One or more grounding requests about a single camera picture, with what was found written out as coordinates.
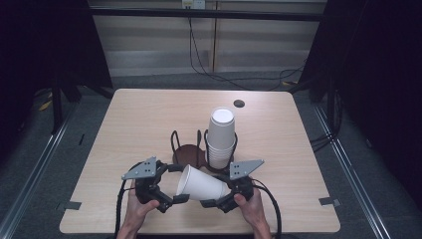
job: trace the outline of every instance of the table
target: table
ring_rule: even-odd
[[[245,106],[234,107],[236,100]],[[172,163],[170,137],[178,131],[181,144],[195,144],[196,132],[208,127],[211,111],[231,107],[239,138],[235,160],[262,158],[265,163],[251,176],[261,180],[277,199],[283,232],[336,232],[339,222],[301,117],[291,94],[277,92],[117,90],[106,112],[71,201],[79,210],[67,210],[63,233],[112,233],[121,176],[133,165],[155,155]],[[205,149],[204,140],[201,148]],[[174,195],[181,173],[166,173],[161,190]],[[271,231],[277,231],[276,213],[262,192]],[[126,195],[121,218],[124,218]],[[173,205],[166,213],[150,212],[139,233],[245,234],[252,229],[238,208],[225,214],[203,208],[197,201]]]

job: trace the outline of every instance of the white paper cup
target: white paper cup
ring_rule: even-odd
[[[230,156],[232,155],[231,152],[226,155],[212,154],[211,151],[206,151],[205,153],[207,153],[206,159],[208,164],[215,169],[225,168],[230,161]]]
[[[226,149],[235,141],[235,115],[225,107],[214,109],[208,126],[207,140],[217,149]]]
[[[189,194],[192,200],[220,199],[226,192],[226,183],[191,165],[186,165],[177,186],[176,195]]]
[[[232,145],[230,147],[227,147],[227,148],[217,148],[217,147],[214,147],[213,145],[211,145],[211,143],[208,141],[208,135],[207,135],[207,142],[208,142],[208,148],[210,149],[210,151],[213,151],[213,152],[228,152],[228,151],[230,151],[231,152],[233,150],[233,147],[235,146],[236,140],[233,139]]]

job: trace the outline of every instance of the white wall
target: white wall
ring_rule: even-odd
[[[181,8],[181,0],[91,0],[92,6]],[[322,13],[325,1],[206,1],[206,9]],[[112,77],[193,72],[199,62],[184,18],[95,16]],[[192,19],[206,71],[278,71],[304,63],[315,22]]]

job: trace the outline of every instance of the cable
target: cable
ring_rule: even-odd
[[[274,198],[273,194],[270,192],[270,190],[265,185],[264,186],[253,185],[253,187],[256,187],[260,190],[267,192],[267,194],[270,196],[270,199],[271,199],[271,201],[273,202],[273,205],[274,205],[274,209],[276,210],[276,217],[277,217],[276,238],[282,239],[282,213],[280,212],[280,207],[279,207],[279,204],[277,203],[276,198]]]
[[[342,123],[342,111],[343,111],[343,101],[341,100],[338,92],[335,92],[335,109],[336,109],[336,121],[334,123],[334,128],[329,134],[322,135],[318,138],[310,140],[310,142],[313,144],[313,147],[316,147],[314,149],[314,152],[318,152],[325,146],[327,146],[329,143],[331,143],[337,136],[340,131],[341,123]]]
[[[268,190],[268,187],[264,185],[264,183],[258,179],[252,178],[253,181],[259,182],[263,187],[265,187]]]
[[[136,166],[140,165],[141,162],[135,164],[133,167],[130,168],[130,170],[134,169]],[[117,196],[117,203],[115,204],[115,226],[114,226],[114,236],[113,238],[117,238],[118,230],[120,230],[120,213],[121,213],[121,202],[123,201],[123,195],[126,191],[131,190],[133,188],[124,189],[124,186],[126,185],[126,180],[123,180],[121,183],[120,191],[118,192]]]
[[[200,57],[199,57],[199,52],[198,52],[198,47],[197,47],[197,45],[196,45],[196,39],[195,39],[195,36],[194,36],[194,34],[193,34],[193,28],[192,28],[192,20],[191,20],[191,18],[188,18],[188,22],[189,22],[189,57],[190,57],[190,66],[191,66],[191,68],[197,73],[197,74],[199,74],[199,75],[201,75],[201,76],[206,76],[206,77],[209,77],[209,78],[211,78],[211,79],[213,79],[213,80],[215,80],[215,81],[217,81],[217,82],[226,82],[226,83],[229,83],[229,84],[232,84],[232,85],[234,85],[234,86],[236,86],[236,87],[238,87],[238,88],[241,88],[241,89],[243,89],[243,90],[247,90],[247,91],[253,91],[253,89],[249,89],[249,88],[246,88],[246,87],[243,87],[243,86],[241,86],[241,85],[239,85],[239,84],[236,84],[236,83],[234,83],[235,81],[252,81],[252,80],[265,80],[265,81],[278,81],[278,83],[274,86],[274,87],[272,87],[272,88],[270,88],[270,89],[268,89],[268,90],[266,90],[266,91],[273,91],[273,90],[275,90],[275,89],[277,89],[281,84],[282,84],[282,79],[285,79],[285,78],[287,78],[287,77],[290,77],[290,76],[292,76],[293,74],[295,74],[295,73],[297,73],[297,72],[302,72],[303,70],[302,70],[302,68],[305,66],[305,65],[303,65],[303,66],[300,66],[300,67],[298,67],[297,69],[288,69],[288,70],[283,70],[283,71],[281,71],[280,73],[279,73],[279,76],[277,77],[277,78],[238,78],[238,79],[226,79],[226,78],[224,78],[224,77],[221,77],[221,76],[218,76],[218,75],[213,75],[213,74],[209,74],[209,73],[207,73],[206,71],[205,71],[205,69],[204,69],[204,67],[203,67],[203,65],[202,65],[202,62],[201,62],[201,59],[200,59]],[[193,42],[193,46],[194,46],[194,48],[195,48],[195,53],[196,53],[196,58],[197,58],[197,60],[198,60],[198,63],[199,63],[199,66],[200,66],[200,68],[201,68],[201,70],[202,70],[202,72],[200,72],[200,71],[198,71],[194,66],[193,66],[193,59],[192,59],[192,42]],[[286,76],[283,76],[282,77],[282,74],[283,73],[285,73],[285,72],[291,72],[290,74],[287,74]]]

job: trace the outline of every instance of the metal rail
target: metal rail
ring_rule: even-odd
[[[320,22],[326,19],[344,18],[310,13],[253,12],[229,10],[171,9],[171,8],[123,8],[91,6],[90,8],[37,7],[39,14],[90,14],[97,16],[218,18]]]
[[[321,106],[316,107],[316,115],[319,119],[320,124],[325,131],[325,134],[331,134],[329,125],[326,122],[326,115]],[[373,232],[375,233],[376,238],[378,239],[390,239],[390,234],[378,213],[378,210],[375,208],[372,200],[369,198],[365,188],[363,187],[362,182],[360,181],[359,176],[353,168],[351,161],[349,160],[347,154],[345,153],[344,148],[342,147],[338,138],[335,138],[331,141],[332,149],[334,150],[338,162],[341,165],[341,168],[344,171],[345,176],[350,183],[353,192],[359,201],[359,204],[371,226]]]
[[[15,202],[10,207],[2,223],[0,224],[1,239],[12,238],[20,220],[22,219],[22,216],[25,213],[26,208],[29,205],[29,202],[31,201],[32,196],[34,195],[37,185],[41,181],[41,178],[44,172],[46,171],[49,162],[51,161],[54,151],[59,145],[59,142],[61,141],[66,131],[66,128],[68,127],[69,120],[74,114],[77,105],[77,103],[72,104],[69,114],[63,122],[62,126],[57,130],[55,134],[50,137],[46,147],[41,153],[41,156],[38,159],[37,164],[32,170],[30,176],[28,177],[25,185],[22,187],[22,190],[20,191],[18,197],[16,198]]]

